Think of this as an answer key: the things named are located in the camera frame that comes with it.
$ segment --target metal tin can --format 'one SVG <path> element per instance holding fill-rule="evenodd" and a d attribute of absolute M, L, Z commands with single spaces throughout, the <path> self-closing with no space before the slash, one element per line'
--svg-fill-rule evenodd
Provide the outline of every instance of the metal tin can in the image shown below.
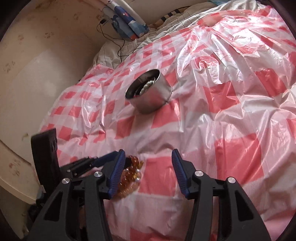
<path fill-rule="evenodd" d="M 141 95 L 141 89 L 148 81 L 154 83 Z M 160 70 L 152 69 L 138 77 L 126 90 L 125 98 L 140 113 L 149 114 L 168 102 L 172 95 L 172 86 L 166 81 Z"/>

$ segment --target metal screw cap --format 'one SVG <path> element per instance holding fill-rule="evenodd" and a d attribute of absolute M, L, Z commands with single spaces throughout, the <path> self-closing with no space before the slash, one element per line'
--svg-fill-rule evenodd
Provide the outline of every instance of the metal screw cap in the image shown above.
<path fill-rule="evenodd" d="M 202 177 L 203 176 L 203 172 L 202 171 L 195 171 L 194 173 L 197 177 Z"/>
<path fill-rule="evenodd" d="M 94 173 L 94 176 L 95 177 L 101 177 L 103 175 L 103 173 L 101 172 L 101 171 L 96 171 L 95 173 Z"/>
<path fill-rule="evenodd" d="M 229 177 L 227 180 L 228 180 L 230 183 L 235 183 L 235 182 L 236 182 L 236 180 L 235 180 L 234 177 Z"/>
<path fill-rule="evenodd" d="M 69 178 L 64 178 L 63 180 L 62 180 L 62 183 L 63 184 L 68 184 L 70 182 L 70 179 Z"/>

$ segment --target amber bead necklace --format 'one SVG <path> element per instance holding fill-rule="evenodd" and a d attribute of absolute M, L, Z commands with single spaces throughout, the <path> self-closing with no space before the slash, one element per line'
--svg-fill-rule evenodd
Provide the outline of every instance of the amber bead necklace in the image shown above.
<path fill-rule="evenodd" d="M 131 165 L 124 169 L 121 175 L 121 182 L 118 184 L 117 195 L 124 198 L 136 191 L 141 183 L 141 168 L 143 161 L 139 161 L 136 156 L 131 156 Z"/>

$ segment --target bed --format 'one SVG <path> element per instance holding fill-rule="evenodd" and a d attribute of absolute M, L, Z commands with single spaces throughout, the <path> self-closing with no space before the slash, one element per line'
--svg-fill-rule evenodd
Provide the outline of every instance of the bed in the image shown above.
<path fill-rule="evenodd" d="M 134 41 L 106 42 L 40 130 L 57 129 L 60 166 L 118 149 L 144 161 L 139 189 L 105 203 L 115 240 L 184 239 L 193 203 L 177 185 L 174 148 L 213 178 L 235 177 L 276 240 L 296 209 L 295 60 L 296 41 L 271 6 L 199 3 Z M 149 69 L 173 93 L 142 115 L 124 93 Z"/>

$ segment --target amber bead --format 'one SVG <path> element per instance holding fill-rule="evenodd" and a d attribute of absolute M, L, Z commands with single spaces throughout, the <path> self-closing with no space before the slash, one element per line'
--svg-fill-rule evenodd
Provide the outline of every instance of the amber bead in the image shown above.
<path fill-rule="evenodd" d="M 128 175 L 126 175 L 126 179 L 128 180 L 128 182 L 131 182 L 132 176 L 133 176 L 132 173 L 129 173 Z"/>
<path fill-rule="evenodd" d="M 118 191 L 123 191 L 125 189 L 125 185 L 123 185 L 122 183 L 118 184 Z"/>
<path fill-rule="evenodd" d="M 143 164 L 144 164 L 144 162 L 143 161 L 140 161 L 140 164 L 139 164 L 139 169 L 141 169 L 142 168 L 142 166 L 143 166 Z"/>
<path fill-rule="evenodd" d="M 122 193 L 122 196 L 123 196 L 123 197 L 126 197 L 126 196 L 127 196 L 126 191 L 122 191 L 121 193 Z"/>
<path fill-rule="evenodd" d="M 127 171 L 125 172 L 125 176 L 126 176 L 126 177 L 129 176 L 130 174 L 131 174 L 130 170 L 127 170 Z"/>
<path fill-rule="evenodd" d="M 122 181 L 121 181 L 121 183 L 122 183 L 123 185 L 126 185 L 126 184 L 128 183 L 128 179 L 127 179 L 127 177 L 123 178 Z"/>
<path fill-rule="evenodd" d="M 138 188 L 139 188 L 139 183 L 134 183 L 134 185 L 133 185 L 133 191 L 136 191 Z"/>
<path fill-rule="evenodd" d="M 132 178 L 131 178 L 131 180 L 134 181 L 136 179 L 136 177 L 137 177 L 136 176 L 136 173 L 134 173 L 133 176 L 132 176 Z"/>
<path fill-rule="evenodd" d="M 133 183 L 133 184 L 131 185 L 131 190 L 132 190 L 132 192 L 134 192 L 135 190 L 137 190 L 137 186 L 136 186 L 135 183 Z"/>
<path fill-rule="evenodd" d="M 133 191 L 133 190 L 132 190 L 130 187 L 127 188 L 127 189 L 125 190 L 125 192 L 126 192 L 127 195 L 131 194 L 132 191 Z"/>
<path fill-rule="evenodd" d="M 136 157 L 136 156 L 133 156 L 132 158 L 131 158 L 131 162 L 132 162 L 132 164 L 133 164 L 133 166 L 135 167 L 135 168 L 138 168 L 139 167 L 139 159 Z"/>
<path fill-rule="evenodd" d="M 136 171 L 136 169 L 133 166 L 130 166 L 128 168 L 128 170 L 129 170 L 130 173 L 134 173 Z"/>

